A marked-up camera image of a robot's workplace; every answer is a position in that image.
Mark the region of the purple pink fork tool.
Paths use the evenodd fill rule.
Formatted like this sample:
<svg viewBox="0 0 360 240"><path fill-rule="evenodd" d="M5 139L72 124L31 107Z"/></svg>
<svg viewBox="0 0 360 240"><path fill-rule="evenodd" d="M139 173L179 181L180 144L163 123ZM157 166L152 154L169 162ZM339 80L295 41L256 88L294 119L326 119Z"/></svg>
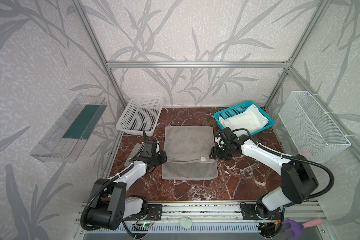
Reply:
<svg viewBox="0 0 360 240"><path fill-rule="evenodd" d="M284 232L292 232L294 235L292 237L287 238L287 240L298 240L302 235L302 229L311 228L320 226L324 223L322 219L314 219L303 224L300 224L294 220L286 220L281 222L282 225L287 224L290 225L288 229L285 229Z"/></svg>

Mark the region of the grey plastic basket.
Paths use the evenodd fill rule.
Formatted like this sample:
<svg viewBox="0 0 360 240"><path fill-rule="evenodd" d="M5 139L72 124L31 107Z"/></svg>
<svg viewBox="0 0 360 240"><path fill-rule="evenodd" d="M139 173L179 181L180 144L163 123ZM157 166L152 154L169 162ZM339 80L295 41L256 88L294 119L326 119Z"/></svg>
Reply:
<svg viewBox="0 0 360 240"><path fill-rule="evenodd" d="M157 96L133 96L121 117L116 129L128 135L148 137L154 135L165 99Z"/></svg>

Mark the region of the white towel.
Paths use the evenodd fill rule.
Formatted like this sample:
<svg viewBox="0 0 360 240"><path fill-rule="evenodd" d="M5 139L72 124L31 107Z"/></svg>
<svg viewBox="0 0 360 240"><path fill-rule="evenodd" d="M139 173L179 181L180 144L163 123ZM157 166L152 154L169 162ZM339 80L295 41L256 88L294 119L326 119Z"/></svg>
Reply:
<svg viewBox="0 0 360 240"><path fill-rule="evenodd" d="M251 134L264 128L269 120L259 111L255 105L249 106L243 113L224 119L218 118L224 128L231 130L247 129Z"/></svg>

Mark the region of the teal plastic basket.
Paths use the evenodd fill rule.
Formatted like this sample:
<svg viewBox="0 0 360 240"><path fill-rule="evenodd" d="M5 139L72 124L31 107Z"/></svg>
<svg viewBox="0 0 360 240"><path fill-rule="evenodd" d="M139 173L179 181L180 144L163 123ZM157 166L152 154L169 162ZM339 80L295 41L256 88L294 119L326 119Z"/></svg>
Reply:
<svg viewBox="0 0 360 240"><path fill-rule="evenodd" d="M252 135L275 125L275 121L252 101L216 112L214 118L221 130L226 127L229 127L232 131L247 129Z"/></svg>

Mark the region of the aluminium rail frame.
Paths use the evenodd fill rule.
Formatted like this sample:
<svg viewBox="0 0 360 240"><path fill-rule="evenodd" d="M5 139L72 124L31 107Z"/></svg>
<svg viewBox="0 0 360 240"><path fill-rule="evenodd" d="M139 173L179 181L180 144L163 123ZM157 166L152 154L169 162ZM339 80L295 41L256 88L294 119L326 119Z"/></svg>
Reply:
<svg viewBox="0 0 360 240"><path fill-rule="evenodd" d="M127 221L128 229L139 240L286 240L294 233L284 232L289 225L278 224L274 228L260 230L263 220L243 220L240 202L152 202L162 204L160 221ZM318 202L305 202L283 210L281 221L294 220L304 223L322 219L320 226L302 230L302 240L335 240L336 235ZM192 220L192 227L184 229L179 221L182 217Z"/></svg>

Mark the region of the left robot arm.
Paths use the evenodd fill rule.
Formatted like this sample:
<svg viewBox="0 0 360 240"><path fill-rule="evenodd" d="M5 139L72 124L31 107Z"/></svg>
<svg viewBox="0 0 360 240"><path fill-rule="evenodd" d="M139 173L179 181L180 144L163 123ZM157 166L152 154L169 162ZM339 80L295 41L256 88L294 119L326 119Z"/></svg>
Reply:
<svg viewBox="0 0 360 240"><path fill-rule="evenodd" d="M150 170L167 162L157 141L144 141L131 163L121 172L108 179L98 179L91 190L89 200L81 215L80 224L86 231L97 229L116 230L132 218L148 213L144 197L127 197L127 190Z"/></svg>

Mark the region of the clear acrylic wall shelf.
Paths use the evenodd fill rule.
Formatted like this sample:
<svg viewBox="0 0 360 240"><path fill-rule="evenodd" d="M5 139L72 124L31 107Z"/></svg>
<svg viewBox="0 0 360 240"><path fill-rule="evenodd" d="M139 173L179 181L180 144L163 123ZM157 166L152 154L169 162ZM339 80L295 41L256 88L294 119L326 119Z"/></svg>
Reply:
<svg viewBox="0 0 360 240"><path fill-rule="evenodd" d="M105 97L78 94L30 155L43 163L74 163L108 104Z"/></svg>

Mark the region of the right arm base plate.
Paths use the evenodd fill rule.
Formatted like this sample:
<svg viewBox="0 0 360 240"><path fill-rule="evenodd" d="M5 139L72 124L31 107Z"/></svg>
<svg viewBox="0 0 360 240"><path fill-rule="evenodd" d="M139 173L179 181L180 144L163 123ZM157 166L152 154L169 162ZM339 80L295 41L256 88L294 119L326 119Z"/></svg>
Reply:
<svg viewBox="0 0 360 240"><path fill-rule="evenodd" d="M270 211L262 204L241 202L239 207L243 216L243 220L263 220L276 222L280 221L284 217L282 209L277 208L274 211Z"/></svg>

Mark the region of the pale green round disc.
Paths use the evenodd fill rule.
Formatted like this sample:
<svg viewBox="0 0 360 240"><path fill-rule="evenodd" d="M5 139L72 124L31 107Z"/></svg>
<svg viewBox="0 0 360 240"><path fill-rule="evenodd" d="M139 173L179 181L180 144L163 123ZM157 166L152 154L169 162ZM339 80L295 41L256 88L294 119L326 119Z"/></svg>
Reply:
<svg viewBox="0 0 360 240"><path fill-rule="evenodd" d="M182 217L179 221L179 224L184 229L190 229L193 225L192 220L187 217Z"/></svg>

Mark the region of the grey towel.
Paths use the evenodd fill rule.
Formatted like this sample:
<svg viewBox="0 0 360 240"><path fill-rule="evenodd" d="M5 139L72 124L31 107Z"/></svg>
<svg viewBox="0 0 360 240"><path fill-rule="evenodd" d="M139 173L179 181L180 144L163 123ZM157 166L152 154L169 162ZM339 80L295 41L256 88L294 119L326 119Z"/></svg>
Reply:
<svg viewBox="0 0 360 240"><path fill-rule="evenodd" d="M166 127L167 162L163 164L162 179L208 181L217 178L217 161L209 157L214 146L213 127Z"/></svg>

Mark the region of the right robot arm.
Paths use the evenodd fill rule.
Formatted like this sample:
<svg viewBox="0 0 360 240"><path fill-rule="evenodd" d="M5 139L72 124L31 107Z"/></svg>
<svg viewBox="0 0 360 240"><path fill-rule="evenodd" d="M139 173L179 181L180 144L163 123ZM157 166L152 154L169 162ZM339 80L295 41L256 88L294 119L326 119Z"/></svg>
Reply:
<svg viewBox="0 0 360 240"><path fill-rule="evenodd" d="M226 127L219 130L215 139L217 145L212 147L210 158L231 160L233 154L241 151L250 157L274 170L281 177L281 186L261 197L255 206L256 214L267 218L268 213L282 207L301 204L306 200L320 197L329 192L335 183L333 172L322 164L307 160L302 155L290 156L268 148L256 141L249 130L237 136L239 129L231 130ZM329 176L327 186L314 193L319 186L313 167L325 171Z"/></svg>

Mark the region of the grey flat stone block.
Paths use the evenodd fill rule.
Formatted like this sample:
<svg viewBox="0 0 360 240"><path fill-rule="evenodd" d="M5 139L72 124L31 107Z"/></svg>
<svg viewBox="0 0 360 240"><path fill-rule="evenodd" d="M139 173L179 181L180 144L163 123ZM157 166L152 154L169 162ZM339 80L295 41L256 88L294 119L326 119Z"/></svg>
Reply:
<svg viewBox="0 0 360 240"><path fill-rule="evenodd" d="M138 158L141 155L143 149L143 144L136 144L132 150L132 152L130 153L130 155L127 157L127 160L124 163L125 167L128 167L131 163L134 163L135 161L138 160Z"/></svg>

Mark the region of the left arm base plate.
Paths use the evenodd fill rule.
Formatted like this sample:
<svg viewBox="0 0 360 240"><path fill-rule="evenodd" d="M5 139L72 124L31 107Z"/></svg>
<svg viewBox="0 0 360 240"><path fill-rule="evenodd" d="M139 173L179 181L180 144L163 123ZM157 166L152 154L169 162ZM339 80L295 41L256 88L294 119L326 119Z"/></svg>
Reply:
<svg viewBox="0 0 360 240"><path fill-rule="evenodd" d="M146 210L141 213L134 214L124 218L125 221L160 221L163 213L162 204L148 204Z"/></svg>

